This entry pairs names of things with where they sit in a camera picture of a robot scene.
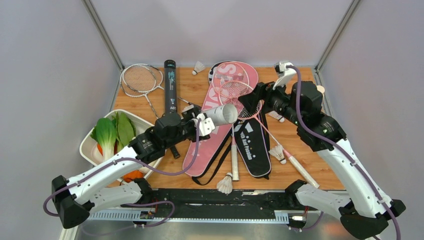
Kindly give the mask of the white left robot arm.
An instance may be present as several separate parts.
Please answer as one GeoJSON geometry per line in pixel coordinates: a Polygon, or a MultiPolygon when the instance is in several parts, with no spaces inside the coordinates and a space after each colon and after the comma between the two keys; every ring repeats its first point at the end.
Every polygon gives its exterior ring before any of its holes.
{"type": "Polygon", "coordinates": [[[212,118],[194,107],[179,115],[168,113],[137,135],[128,145],[105,162],[74,177],[57,176],[51,182],[51,195],[43,202],[44,212],[58,217],[64,229],[82,224],[95,212],[120,205],[147,207],[153,201],[146,180],[134,180],[126,185],[108,185],[118,177],[146,167],[166,153],[166,150],[185,140],[197,146],[209,139],[216,128],[212,118]]]}

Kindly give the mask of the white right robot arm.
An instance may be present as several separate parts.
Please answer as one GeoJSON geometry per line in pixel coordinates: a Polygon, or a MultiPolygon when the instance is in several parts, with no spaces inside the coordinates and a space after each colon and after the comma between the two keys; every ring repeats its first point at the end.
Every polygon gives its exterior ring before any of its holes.
{"type": "Polygon", "coordinates": [[[339,196],[297,180],[287,188],[286,205],[291,209],[307,206],[338,219],[355,238],[377,238],[392,222],[400,239],[397,217],[406,210],[399,199],[389,197],[365,170],[345,131],[322,111],[324,87],[311,81],[293,85],[291,93],[275,82],[244,85],[238,100],[242,114],[253,117],[261,110],[275,111],[296,125],[297,134],[333,170],[347,191],[339,196]]]}

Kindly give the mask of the white shuttlecock tube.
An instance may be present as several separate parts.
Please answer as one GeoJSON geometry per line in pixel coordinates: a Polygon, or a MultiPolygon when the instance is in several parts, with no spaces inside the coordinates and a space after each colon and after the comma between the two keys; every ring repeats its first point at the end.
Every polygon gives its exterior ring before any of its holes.
{"type": "Polygon", "coordinates": [[[220,105],[203,111],[207,118],[211,118],[213,124],[217,126],[234,124],[238,119],[238,110],[231,103],[220,105]]]}

